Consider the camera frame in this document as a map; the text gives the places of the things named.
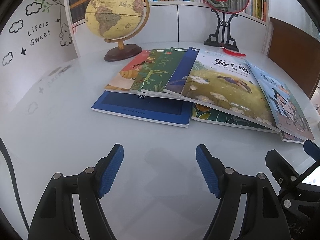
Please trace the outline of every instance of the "tabletop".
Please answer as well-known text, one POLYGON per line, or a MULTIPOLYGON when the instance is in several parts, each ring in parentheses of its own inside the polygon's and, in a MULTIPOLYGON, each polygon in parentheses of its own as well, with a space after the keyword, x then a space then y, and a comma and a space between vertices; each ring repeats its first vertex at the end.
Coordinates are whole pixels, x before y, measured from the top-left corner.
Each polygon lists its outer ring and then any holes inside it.
MULTIPOLYGON (((191 46, 221 52, 219 48, 191 42, 140 46, 191 46)), ((320 116, 304 92, 265 55, 241 52, 247 54, 247 60, 286 83, 319 144, 320 116)), ((104 86, 131 60, 107 63, 103 60, 105 53, 86 55, 45 74, 4 122, 0 136, 15 168, 29 225, 54 173, 79 174, 107 156, 115 143, 124 147, 124 160, 110 193, 100 202, 117 239, 203 239, 219 200, 209 192, 196 162, 196 146, 201 143, 224 166, 240 174, 265 173, 276 192, 280 187, 265 165, 269 150, 276 149, 298 173, 313 163, 301 144, 282 142, 278 134, 194 120, 188 128, 181 128, 91 110, 104 86)), ((231 239, 239 234, 244 203, 242 197, 231 239)), ((80 234, 89 239, 77 195, 74 205, 80 234)))

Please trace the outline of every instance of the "brown wooden panel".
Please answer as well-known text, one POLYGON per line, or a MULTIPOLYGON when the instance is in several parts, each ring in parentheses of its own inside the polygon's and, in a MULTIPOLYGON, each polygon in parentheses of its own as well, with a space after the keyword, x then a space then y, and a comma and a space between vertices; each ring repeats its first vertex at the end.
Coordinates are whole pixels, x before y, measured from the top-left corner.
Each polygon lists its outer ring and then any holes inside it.
POLYGON ((320 42, 304 31, 275 18, 268 57, 311 98, 320 77, 320 42))

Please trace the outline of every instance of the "black cable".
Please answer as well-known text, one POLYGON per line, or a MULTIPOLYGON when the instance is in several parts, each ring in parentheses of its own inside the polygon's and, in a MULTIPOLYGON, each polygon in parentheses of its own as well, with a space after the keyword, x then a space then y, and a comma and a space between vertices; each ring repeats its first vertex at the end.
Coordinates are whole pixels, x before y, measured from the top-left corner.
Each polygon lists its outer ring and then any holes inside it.
POLYGON ((11 161, 11 158, 10 158, 10 155, 7 151, 7 148, 5 147, 1 137, 0 137, 0 152, 2 153, 7 165, 8 165, 8 168, 9 168, 9 173, 10 173, 10 177, 11 177, 11 182, 12 182, 12 186, 13 186, 13 191, 14 191, 14 195, 16 197, 16 201, 17 201, 17 204, 18 204, 18 208, 19 208, 19 211, 20 211, 20 214, 21 214, 21 217, 22 217, 22 220, 24 222, 24 225, 26 226, 26 229, 27 231, 29 232, 29 225, 28 225, 28 222, 27 222, 27 219, 26 219, 26 216, 24 214, 24 211, 23 211, 23 208, 22 208, 22 205, 21 205, 21 201, 20 201, 20 197, 19 197, 19 192, 18 192, 18 186, 17 186, 17 181, 16 181, 16 176, 14 174, 14 169, 13 169, 13 165, 12 165, 12 161, 11 161))

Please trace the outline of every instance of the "globe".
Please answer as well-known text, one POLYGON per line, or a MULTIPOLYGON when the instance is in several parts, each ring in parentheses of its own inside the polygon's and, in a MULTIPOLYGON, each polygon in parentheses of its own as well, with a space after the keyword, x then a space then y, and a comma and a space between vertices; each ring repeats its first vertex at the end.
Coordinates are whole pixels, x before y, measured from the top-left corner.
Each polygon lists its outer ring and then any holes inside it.
POLYGON ((143 0, 91 0, 85 20, 92 33, 112 40, 132 33, 143 15, 143 0))

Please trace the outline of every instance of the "silver screw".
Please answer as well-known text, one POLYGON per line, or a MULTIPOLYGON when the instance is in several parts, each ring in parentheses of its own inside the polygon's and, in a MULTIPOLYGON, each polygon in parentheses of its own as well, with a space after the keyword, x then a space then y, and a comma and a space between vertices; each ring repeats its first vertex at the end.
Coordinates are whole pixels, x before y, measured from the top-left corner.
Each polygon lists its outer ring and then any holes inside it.
POLYGON ((61 177, 61 173, 60 172, 57 172, 53 175, 53 178, 54 179, 59 179, 61 177))
POLYGON ((94 168, 93 167, 88 167, 85 169, 85 173, 93 173, 94 168))
POLYGON ((265 179, 266 178, 265 174, 263 174, 263 173, 259 173, 258 177, 259 177, 259 179, 265 179))
POLYGON ((232 168, 226 168, 224 171, 226 173, 228 173, 228 174, 232 174, 233 173, 233 169, 232 168))
POLYGON ((289 199, 286 199, 284 202, 283 202, 283 205, 286 207, 286 208, 290 208, 291 207, 291 201, 289 199))

